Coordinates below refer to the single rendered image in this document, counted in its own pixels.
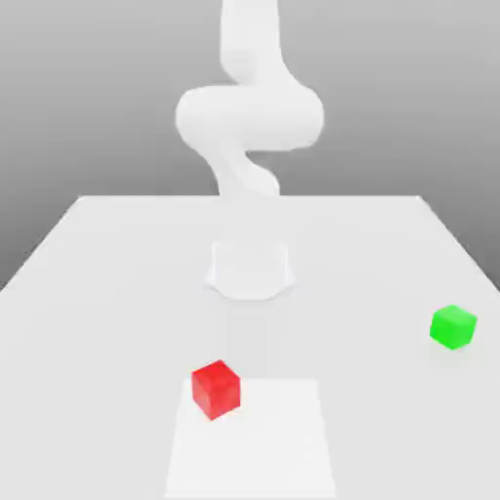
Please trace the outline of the small red cube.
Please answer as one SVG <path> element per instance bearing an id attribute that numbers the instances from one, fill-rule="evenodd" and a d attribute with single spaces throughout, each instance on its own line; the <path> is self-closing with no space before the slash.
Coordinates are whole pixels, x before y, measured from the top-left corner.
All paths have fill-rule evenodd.
<path id="1" fill-rule="evenodd" d="M 219 359 L 191 373 L 191 392 L 202 412 L 214 420 L 240 406 L 241 380 Z"/>

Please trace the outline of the small green cube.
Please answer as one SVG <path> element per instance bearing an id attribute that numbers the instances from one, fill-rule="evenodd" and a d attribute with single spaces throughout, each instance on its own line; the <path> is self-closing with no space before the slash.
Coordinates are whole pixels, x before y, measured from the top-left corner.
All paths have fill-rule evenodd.
<path id="1" fill-rule="evenodd" d="M 430 337 L 450 350 L 460 349 L 472 341 L 477 322 L 471 312 L 448 305 L 434 313 Z"/>

